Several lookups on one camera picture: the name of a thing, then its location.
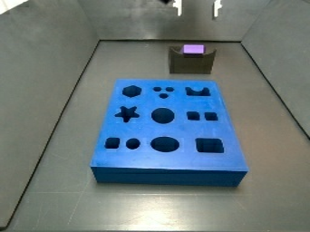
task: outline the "gray wall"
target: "gray wall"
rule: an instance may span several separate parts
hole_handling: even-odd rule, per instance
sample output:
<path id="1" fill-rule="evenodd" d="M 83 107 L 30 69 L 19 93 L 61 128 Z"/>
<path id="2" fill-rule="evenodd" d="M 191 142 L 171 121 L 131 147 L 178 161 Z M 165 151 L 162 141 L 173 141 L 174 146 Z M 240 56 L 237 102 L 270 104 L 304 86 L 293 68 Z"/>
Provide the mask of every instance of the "gray wall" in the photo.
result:
<path id="1" fill-rule="evenodd" d="M 310 136 L 310 1 L 272 0 L 242 44 Z"/>
<path id="2" fill-rule="evenodd" d="M 241 41 L 270 0 L 183 0 L 183 14 L 159 0 L 79 0 L 102 40 L 173 39 Z"/>
<path id="3" fill-rule="evenodd" d="M 31 0 L 0 15 L 0 228 L 97 45 L 75 0 Z"/>

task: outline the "small circular hole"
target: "small circular hole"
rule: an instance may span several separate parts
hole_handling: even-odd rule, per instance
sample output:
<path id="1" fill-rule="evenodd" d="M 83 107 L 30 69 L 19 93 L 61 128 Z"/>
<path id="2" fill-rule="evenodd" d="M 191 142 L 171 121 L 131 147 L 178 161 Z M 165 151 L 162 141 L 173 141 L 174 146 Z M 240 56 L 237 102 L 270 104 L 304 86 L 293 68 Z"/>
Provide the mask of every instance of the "small circular hole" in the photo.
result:
<path id="1" fill-rule="evenodd" d="M 167 93 L 161 93 L 161 98 L 166 99 L 169 97 Z"/>
<path id="2" fill-rule="evenodd" d="M 159 108 L 151 113 L 151 118 L 158 123 L 166 124 L 175 119 L 175 113 L 167 108 Z"/>
<path id="3" fill-rule="evenodd" d="M 126 147 L 131 150 L 137 149 L 141 146 L 141 141 L 138 139 L 130 139 L 126 142 Z"/>
<path id="4" fill-rule="evenodd" d="M 173 92 L 175 89 L 173 87 L 167 87 L 166 91 Z"/>
<path id="5" fill-rule="evenodd" d="M 153 90 L 154 90 L 155 92 L 159 92 L 159 91 L 162 90 L 162 88 L 161 88 L 161 87 L 154 87 Z"/>

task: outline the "star-shaped hole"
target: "star-shaped hole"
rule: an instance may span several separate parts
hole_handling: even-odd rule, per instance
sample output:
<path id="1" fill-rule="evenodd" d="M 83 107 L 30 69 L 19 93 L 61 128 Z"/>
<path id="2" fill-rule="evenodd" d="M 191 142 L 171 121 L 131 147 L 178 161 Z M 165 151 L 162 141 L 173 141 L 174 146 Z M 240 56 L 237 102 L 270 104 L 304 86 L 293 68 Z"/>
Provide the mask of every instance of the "star-shaped hole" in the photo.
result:
<path id="1" fill-rule="evenodd" d="M 115 114 L 115 117 L 122 117 L 123 122 L 129 122 L 131 118 L 139 118 L 139 114 L 135 111 L 137 111 L 137 106 L 133 108 L 127 108 L 122 106 L 122 111 Z"/>

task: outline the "shape sorter board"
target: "shape sorter board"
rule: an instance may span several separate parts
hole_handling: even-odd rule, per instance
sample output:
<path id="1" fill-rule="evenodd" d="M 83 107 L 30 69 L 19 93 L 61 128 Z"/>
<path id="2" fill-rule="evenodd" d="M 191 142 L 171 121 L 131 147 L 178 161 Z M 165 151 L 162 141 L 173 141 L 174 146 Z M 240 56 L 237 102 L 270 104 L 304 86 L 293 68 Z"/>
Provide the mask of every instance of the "shape sorter board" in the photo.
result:
<path id="1" fill-rule="evenodd" d="M 236 187 L 249 167 L 217 83 L 118 80 L 91 169 L 98 182 Z"/>

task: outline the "purple cube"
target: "purple cube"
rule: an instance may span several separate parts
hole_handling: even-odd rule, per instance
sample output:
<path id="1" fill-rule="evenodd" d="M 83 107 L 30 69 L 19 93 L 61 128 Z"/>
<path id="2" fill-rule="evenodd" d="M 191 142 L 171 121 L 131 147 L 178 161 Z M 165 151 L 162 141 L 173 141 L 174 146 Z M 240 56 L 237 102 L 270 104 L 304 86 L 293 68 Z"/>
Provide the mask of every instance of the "purple cube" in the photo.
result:
<path id="1" fill-rule="evenodd" d="M 202 44 L 185 44 L 182 48 L 183 54 L 204 54 L 205 53 L 205 45 Z"/>

